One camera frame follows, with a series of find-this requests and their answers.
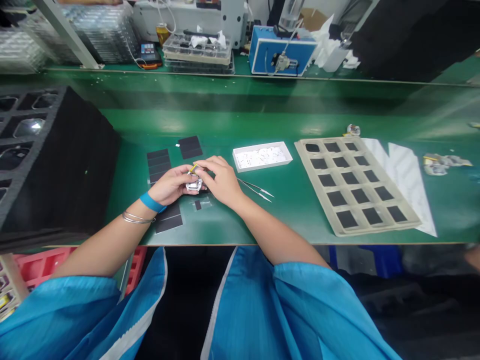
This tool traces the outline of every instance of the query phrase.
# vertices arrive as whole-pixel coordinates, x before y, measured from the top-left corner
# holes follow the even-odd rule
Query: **bottle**
[[[156,27],[156,35],[158,36],[158,41],[160,42],[160,48],[163,48],[165,41],[170,36],[169,31],[167,30],[167,24],[164,22],[160,22]]]
[[[325,70],[327,73],[336,72],[345,60],[345,57],[347,57],[347,54],[349,53],[348,47],[350,44],[351,41],[347,39],[342,40],[340,46],[334,48],[328,59],[325,61],[325,65],[323,65],[323,70]]]

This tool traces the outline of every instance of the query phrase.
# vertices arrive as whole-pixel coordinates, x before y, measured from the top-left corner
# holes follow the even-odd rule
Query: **blue smock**
[[[0,359],[134,359],[168,279],[165,249],[124,300],[116,281],[48,280],[0,323]],[[307,263],[272,266],[238,246],[221,280],[201,359],[400,359],[350,285]]]

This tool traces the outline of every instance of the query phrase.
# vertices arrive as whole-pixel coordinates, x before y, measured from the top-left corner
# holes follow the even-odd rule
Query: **tweezers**
[[[267,200],[267,201],[269,201],[269,202],[271,202],[270,199],[268,199],[267,197],[265,197],[265,196],[262,195],[261,193],[253,190],[249,185],[253,186],[254,188],[259,189],[262,193],[265,193],[265,194],[267,194],[267,195],[270,195],[272,198],[275,197],[275,196],[273,196],[271,193],[269,193],[269,192],[266,191],[266,190],[263,190],[261,187],[259,187],[259,186],[257,186],[257,185],[253,185],[253,184],[250,183],[250,182],[243,181],[242,179],[240,179],[240,178],[238,178],[238,177],[237,177],[237,179],[240,180],[240,181],[243,183],[243,185],[245,185],[247,188],[249,188],[249,189],[252,190],[254,193],[260,195],[262,198],[264,198],[265,200]]]

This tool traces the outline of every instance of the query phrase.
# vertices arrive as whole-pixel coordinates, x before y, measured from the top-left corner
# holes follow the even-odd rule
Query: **hand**
[[[247,198],[240,188],[234,168],[223,157],[212,156],[207,160],[195,161],[194,164],[208,168],[215,173],[215,179],[213,179],[204,169],[195,170],[195,173],[201,177],[211,193],[221,203],[233,209],[235,205]]]
[[[191,168],[192,165],[171,168],[148,190],[148,194],[163,206],[172,204],[183,194],[198,195],[198,191],[188,191],[185,187],[185,184],[194,183],[198,179],[196,175],[186,174]]]

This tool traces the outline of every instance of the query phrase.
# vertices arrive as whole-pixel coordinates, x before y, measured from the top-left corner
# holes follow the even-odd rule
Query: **white tray with small parts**
[[[233,161],[239,173],[286,165],[292,160],[283,141],[233,149]]]
[[[422,223],[359,137],[302,139],[295,147],[336,236]]]

